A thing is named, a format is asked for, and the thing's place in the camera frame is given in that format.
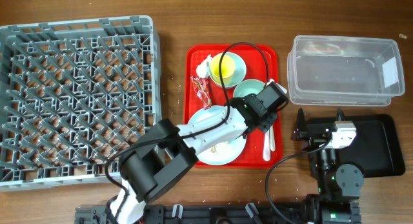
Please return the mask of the light green bowl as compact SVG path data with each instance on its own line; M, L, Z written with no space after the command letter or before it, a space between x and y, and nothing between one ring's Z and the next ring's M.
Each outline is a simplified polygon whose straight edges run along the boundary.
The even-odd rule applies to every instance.
M249 94L258 94L264 86L264 82L260 80L246 79L235 87L233 97L245 97Z

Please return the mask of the light blue bowl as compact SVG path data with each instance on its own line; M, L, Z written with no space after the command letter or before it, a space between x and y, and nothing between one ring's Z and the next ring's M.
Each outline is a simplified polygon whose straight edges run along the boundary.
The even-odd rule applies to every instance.
M225 85L226 88L233 88L238 85L242 80L244 80L247 72L247 66L243 59L235 53L227 52L225 55L230 56L236 64L236 70L232 77L231 82L228 85Z

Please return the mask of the yellow plastic cup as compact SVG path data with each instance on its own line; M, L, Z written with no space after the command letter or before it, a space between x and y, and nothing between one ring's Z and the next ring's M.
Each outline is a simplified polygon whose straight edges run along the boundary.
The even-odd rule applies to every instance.
M222 54L218 54L212 58L210 65L210 77L218 85L221 85L219 74L221 72L224 84L228 85L231 82L236 70L236 64L230 56L224 55L223 59L221 59L221 56Z

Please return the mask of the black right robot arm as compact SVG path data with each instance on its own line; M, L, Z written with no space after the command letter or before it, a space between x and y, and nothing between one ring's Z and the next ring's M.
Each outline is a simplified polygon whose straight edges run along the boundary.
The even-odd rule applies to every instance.
M307 195L301 203L301 223L361 223L355 200L360 197L364 175L359 167L338 162L339 150L349 147L355 137L354 123L347 121L340 109L333 126L316 133L310 131L304 111L298 110L291 139L304 142L303 150L310 157L310 169L319 189L318 194Z

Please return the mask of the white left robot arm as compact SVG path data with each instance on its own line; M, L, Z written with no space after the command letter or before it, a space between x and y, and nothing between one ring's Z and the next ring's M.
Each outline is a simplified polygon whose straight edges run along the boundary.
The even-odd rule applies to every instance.
M228 99L223 110L200 122L175 126L157 122L136 144L118 152L123 190L107 211L113 223L134 223L145 205L169 191L198 161L198 155L219 143L267 132L288 104L287 90L267 83L258 94Z

